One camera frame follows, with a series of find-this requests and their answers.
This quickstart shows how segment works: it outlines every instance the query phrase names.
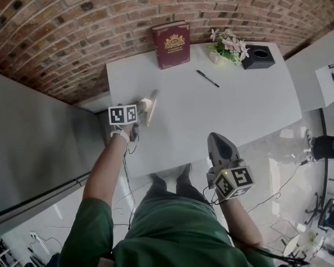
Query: white table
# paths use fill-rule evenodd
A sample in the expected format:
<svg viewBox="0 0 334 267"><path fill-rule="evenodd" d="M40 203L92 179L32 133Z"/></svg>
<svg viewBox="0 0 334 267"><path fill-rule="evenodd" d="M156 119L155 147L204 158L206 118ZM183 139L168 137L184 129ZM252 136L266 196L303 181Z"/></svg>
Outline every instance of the white table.
<svg viewBox="0 0 334 267"><path fill-rule="evenodd" d="M293 82L276 44L248 44L268 46L276 64L261 70L215 65L208 58L207 44L194 44L190 62L165 70L157 67L155 52L106 65L113 105L148 98L160 90L150 126L140 126L138 148L126 157L131 176L208 157L211 132L240 146L301 119Z"/></svg>

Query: green shirt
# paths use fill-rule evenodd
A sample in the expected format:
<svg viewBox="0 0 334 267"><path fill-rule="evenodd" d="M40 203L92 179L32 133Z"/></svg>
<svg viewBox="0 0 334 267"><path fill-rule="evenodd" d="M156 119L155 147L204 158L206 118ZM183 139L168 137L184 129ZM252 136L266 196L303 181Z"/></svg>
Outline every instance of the green shirt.
<svg viewBox="0 0 334 267"><path fill-rule="evenodd" d="M113 260L116 267L274 267L270 258L232 247L214 210L188 198L140 204L131 229L114 248L113 226L106 202L83 200L62 249L60 266L97 266L102 257Z"/></svg>

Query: book cover emblem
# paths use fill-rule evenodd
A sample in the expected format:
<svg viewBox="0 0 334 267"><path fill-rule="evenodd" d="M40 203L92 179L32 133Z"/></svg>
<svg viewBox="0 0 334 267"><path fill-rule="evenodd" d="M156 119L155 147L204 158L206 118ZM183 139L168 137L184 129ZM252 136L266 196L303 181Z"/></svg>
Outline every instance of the book cover emblem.
<svg viewBox="0 0 334 267"><path fill-rule="evenodd" d="M184 45L184 37L178 36L177 34L173 34L170 38L166 39L165 42L165 49L168 50L168 53L176 51L175 47L182 48L182 45Z"/></svg>

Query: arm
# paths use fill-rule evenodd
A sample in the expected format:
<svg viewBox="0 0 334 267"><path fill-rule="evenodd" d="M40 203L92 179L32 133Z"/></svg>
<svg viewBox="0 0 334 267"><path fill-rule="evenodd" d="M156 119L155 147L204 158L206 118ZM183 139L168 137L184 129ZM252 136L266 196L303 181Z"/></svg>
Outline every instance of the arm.
<svg viewBox="0 0 334 267"><path fill-rule="evenodd" d="M127 135L130 134L132 126L133 124L123 127ZM99 199L111 207L125 150L126 140L114 134L94 164L84 188L83 199Z"/></svg>
<svg viewBox="0 0 334 267"><path fill-rule="evenodd" d="M239 200L227 200L220 204L220 208L229 226L229 232L233 236L252 247L261 248L263 246L260 231Z"/></svg>

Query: artificial flower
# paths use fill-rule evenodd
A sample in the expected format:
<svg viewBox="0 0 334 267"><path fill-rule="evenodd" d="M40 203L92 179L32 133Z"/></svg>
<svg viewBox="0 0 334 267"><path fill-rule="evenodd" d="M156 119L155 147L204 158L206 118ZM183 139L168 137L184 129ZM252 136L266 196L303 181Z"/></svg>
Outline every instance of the artificial flower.
<svg viewBox="0 0 334 267"><path fill-rule="evenodd" d="M247 52L248 48L245 48L245 50L241 53L241 60L244 60L246 57L249 57L249 53Z"/></svg>
<svg viewBox="0 0 334 267"><path fill-rule="evenodd" d="M227 34L229 37L232 38L236 37L236 34L233 34L233 32L230 29L226 29L224 33Z"/></svg>
<svg viewBox="0 0 334 267"><path fill-rule="evenodd" d="M241 52L240 43L235 37L233 37L233 47L237 52Z"/></svg>
<svg viewBox="0 0 334 267"><path fill-rule="evenodd" d="M244 40L240 41L239 45L240 45L241 51L247 51L247 49L246 49L246 43L244 42Z"/></svg>
<svg viewBox="0 0 334 267"><path fill-rule="evenodd" d="M217 29L216 31L214 31L214 29L212 29L212 35L210 36L210 38L215 41L215 37L217 36L217 33L219 32L219 29Z"/></svg>
<svg viewBox="0 0 334 267"><path fill-rule="evenodd" d="M226 50L230 50L231 52L234 51L234 43L229 37L223 39L222 42L225 45Z"/></svg>

